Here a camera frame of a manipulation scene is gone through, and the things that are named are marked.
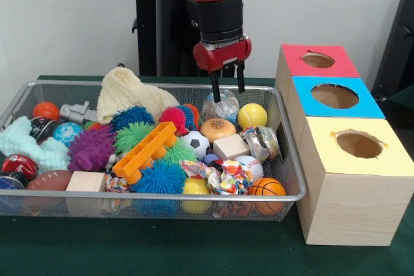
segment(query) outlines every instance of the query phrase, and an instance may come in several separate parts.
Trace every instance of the yellow ball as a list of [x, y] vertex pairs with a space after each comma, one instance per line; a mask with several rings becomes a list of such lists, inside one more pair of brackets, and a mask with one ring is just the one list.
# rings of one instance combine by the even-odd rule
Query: yellow ball
[[[182, 194], [210, 194], [210, 190], [207, 187], [207, 180], [187, 178]], [[212, 202], [208, 200], [183, 200], [181, 203], [183, 210], [187, 213], [191, 213], [192, 215], [200, 215], [205, 213], [211, 206]]]
[[251, 126], [266, 126], [267, 112], [256, 103], [248, 103], [240, 109], [237, 119], [242, 129]]

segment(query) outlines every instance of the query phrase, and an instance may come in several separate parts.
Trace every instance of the metal wire basket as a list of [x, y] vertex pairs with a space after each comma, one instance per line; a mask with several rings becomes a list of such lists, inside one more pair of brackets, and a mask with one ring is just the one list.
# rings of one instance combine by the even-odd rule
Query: metal wire basket
[[[199, 109], [211, 92], [209, 85], [155, 85], [172, 93], [180, 103], [192, 103]], [[0, 215], [282, 221], [293, 203], [304, 197], [306, 185], [281, 95], [271, 87], [246, 87], [242, 94], [237, 92], [237, 87], [222, 86], [222, 89], [232, 90], [240, 105], [258, 103], [266, 109], [268, 126], [277, 132], [281, 156], [265, 162], [263, 168], [265, 176], [276, 178], [283, 184], [286, 196], [0, 190]], [[100, 82], [38, 80], [28, 83], [0, 117], [0, 127], [3, 130], [18, 117], [31, 116], [33, 107], [42, 101], [62, 106], [88, 100], [90, 107], [95, 108], [100, 90]], [[0, 164], [4, 159], [5, 156], [0, 154]], [[278, 212], [263, 215], [260, 213], [263, 204]]]

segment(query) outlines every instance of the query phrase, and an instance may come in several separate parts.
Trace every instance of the purple spiky ball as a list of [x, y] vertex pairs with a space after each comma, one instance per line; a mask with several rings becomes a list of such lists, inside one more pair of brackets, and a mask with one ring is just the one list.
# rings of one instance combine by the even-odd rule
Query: purple spiky ball
[[72, 158], [70, 171], [100, 171], [105, 168], [109, 157], [115, 153], [116, 133], [110, 125], [101, 126], [81, 133], [69, 146], [68, 155]]

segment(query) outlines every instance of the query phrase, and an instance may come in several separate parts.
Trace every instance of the cream knit hat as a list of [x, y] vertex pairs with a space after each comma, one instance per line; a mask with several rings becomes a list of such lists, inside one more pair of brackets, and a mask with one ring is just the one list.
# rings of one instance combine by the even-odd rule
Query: cream knit hat
[[117, 67], [102, 81], [96, 113], [98, 122], [107, 124], [119, 111], [143, 106], [153, 115], [155, 123], [158, 123], [164, 110], [178, 105], [178, 101], [169, 92], [143, 84], [132, 70]]

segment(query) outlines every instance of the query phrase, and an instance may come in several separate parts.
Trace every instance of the round hole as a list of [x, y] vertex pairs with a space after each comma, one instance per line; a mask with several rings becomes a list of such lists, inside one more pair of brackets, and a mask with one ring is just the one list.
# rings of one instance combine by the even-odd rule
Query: round hole
[[338, 145], [357, 158], [376, 158], [382, 152], [382, 145], [375, 137], [358, 131], [345, 131], [336, 136]]
[[335, 109], [352, 108], [360, 100], [353, 90], [335, 84], [315, 86], [312, 89], [312, 96], [318, 102]]
[[329, 68], [335, 64], [335, 60], [322, 53], [307, 52], [302, 56], [305, 64], [315, 68]]

